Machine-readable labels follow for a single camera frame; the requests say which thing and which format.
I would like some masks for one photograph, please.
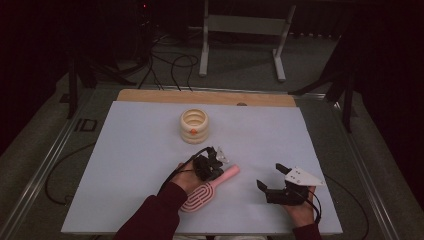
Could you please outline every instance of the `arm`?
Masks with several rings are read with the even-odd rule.
[[[183,170],[193,169],[189,163]],[[114,240],[172,239],[180,218],[178,210],[201,182],[193,171],[177,174],[157,196],[146,198],[137,212],[118,230]]]
[[[313,200],[313,192],[315,187],[309,187],[309,201]],[[314,210],[311,205],[304,202],[302,205],[287,206],[283,205],[283,208],[290,215],[296,228],[293,229],[293,233],[296,240],[321,240],[319,233],[318,224],[314,221]]]

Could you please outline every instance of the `table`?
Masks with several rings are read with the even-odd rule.
[[[299,166],[324,179],[291,96],[122,90],[117,100],[65,219],[64,233],[113,234],[147,196],[157,193],[179,162],[205,146],[223,147],[230,164],[239,165],[241,172],[221,184],[215,199],[205,207],[195,213],[181,212],[176,234],[289,233],[290,218],[278,205],[266,203],[256,179],[281,189],[283,175],[275,169],[277,162]],[[201,107],[210,115],[210,136],[199,145],[183,142],[174,124],[184,109],[192,107]],[[318,187],[316,194],[325,211],[320,231],[341,233],[328,188]]]
[[[283,47],[289,33],[290,24],[296,9],[295,5],[290,6],[289,12],[285,19],[272,19],[209,14],[209,0],[204,1],[205,8],[203,15],[203,47],[202,55],[200,58],[200,76],[204,77],[207,75],[209,31],[219,31],[280,36],[280,44],[272,51],[272,54],[274,58],[275,69],[277,71],[278,81],[284,82],[286,80],[283,63],[281,61],[281,52],[283,51]]]

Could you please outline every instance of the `fingers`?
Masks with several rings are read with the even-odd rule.
[[[309,201],[312,201],[314,199],[314,193],[315,193],[315,189],[317,188],[316,186],[310,186],[309,188],[309,195],[308,195],[308,199]]]

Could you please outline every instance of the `hairbrush handle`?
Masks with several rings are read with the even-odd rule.
[[[235,176],[239,172],[240,172],[240,168],[236,164],[234,164],[233,166],[225,170],[224,173],[221,176],[219,176],[217,179],[210,181],[209,184],[213,188],[216,188],[219,184],[230,179],[231,177]]]

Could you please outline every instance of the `white table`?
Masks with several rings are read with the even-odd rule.
[[[180,114],[194,107],[205,110],[210,117],[210,136],[199,145],[187,144],[179,136]],[[157,193],[179,162],[206,146],[221,146],[230,160],[224,168],[237,164],[241,172],[221,184],[214,200],[205,207],[194,213],[181,212],[176,234],[290,233],[291,220],[280,206],[266,203],[265,195],[256,187],[256,179],[270,188],[283,188],[284,175],[275,169],[275,163],[299,166],[324,179],[302,114],[296,107],[116,101],[62,232],[115,233],[147,196]],[[323,209],[321,233],[341,233],[328,188],[317,187],[316,195]]]

